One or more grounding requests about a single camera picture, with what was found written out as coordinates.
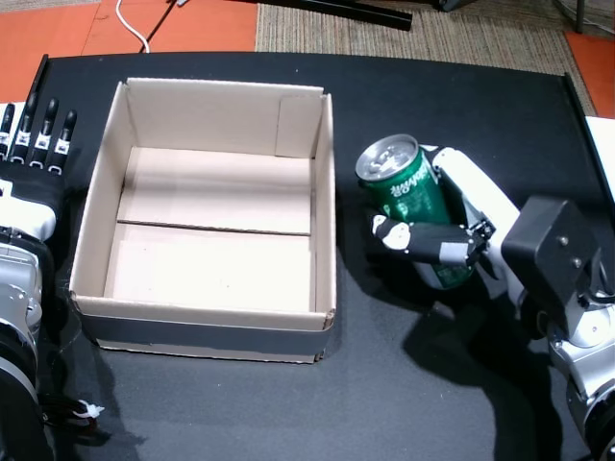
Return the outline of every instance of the cardboard box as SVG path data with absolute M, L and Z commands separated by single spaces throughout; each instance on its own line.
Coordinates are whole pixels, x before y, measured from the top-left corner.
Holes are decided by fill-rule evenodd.
M 106 349 L 317 360 L 336 301 L 331 96 L 120 83 L 70 291 Z

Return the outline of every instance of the robotic finger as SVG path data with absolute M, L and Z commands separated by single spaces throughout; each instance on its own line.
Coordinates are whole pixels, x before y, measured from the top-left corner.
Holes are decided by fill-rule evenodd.
M 372 217 L 372 233 L 389 250 L 428 264 L 472 266 L 486 245 L 484 226 L 403 223 L 382 214 Z

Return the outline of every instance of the black tabletop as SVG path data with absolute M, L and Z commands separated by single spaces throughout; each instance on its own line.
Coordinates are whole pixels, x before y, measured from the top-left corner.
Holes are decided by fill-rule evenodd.
M 106 407 L 98 437 L 52 434 L 60 460 L 572 461 L 588 453 L 565 379 L 549 366 L 544 340 L 519 328 L 502 286 L 473 280 L 448 296 L 422 288 L 406 264 L 366 241 L 354 176 L 358 154 L 389 134 L 455 146 L 517 206 L 534 193 L 577 201 L 612 274 L 609 205 L 563 78 L 316 55 L 50 60 L 41 101 L 58 97 L 59 119 L 79 112 L 65 169 L 71 205 L 52 242 L 59 298 L 111 98 L 127 77 L 320 85 L 332 95 L 338 316 L 325 359 L 291 365 L 102 351 L 76 336 L 77 317 L 58 301 L 45 313 L 41 387 Z

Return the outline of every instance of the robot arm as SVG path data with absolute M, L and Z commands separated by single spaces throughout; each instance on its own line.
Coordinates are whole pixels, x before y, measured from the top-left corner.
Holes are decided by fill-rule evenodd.
M 463 153 L 445 148 L 432 161 L 466 225 L 399 223 L 377 215 L 372 233 L 412 261 L 482 264 L 506 283 L 519 307 L 532 299 L 549 319 L 552 362 L 568 378 L 568 403 L 599 460 L 615 456 L 615 296 L 601 250 L 569 201 L 532 197 L 521 211 Z M 446 249 L 457 248 L 455 252 Z

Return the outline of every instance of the carpet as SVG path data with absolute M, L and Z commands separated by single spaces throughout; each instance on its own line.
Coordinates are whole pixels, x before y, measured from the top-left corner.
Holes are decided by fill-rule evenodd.
M 468 10 L 496 1 L 511 6 L 524 0 L 479 1 L 453 13 L 437 12 L 427 5 L 395 2 L 396 8 L 414 12 L 410 32 L 315 12 L 259 5 L 256 49 L 457 62 L 555 75 L 568 72 L 585 113 L 595 115 L 561 28 L 538 27 L 528 20 L 515 20 L 511 18 L 513 11 L 501 11 L 500 17 L 495 17 L 495 14 Z
M 0 0 L 0 12 L 82 5 L 84 3 L 100 3 L 100 0 Z

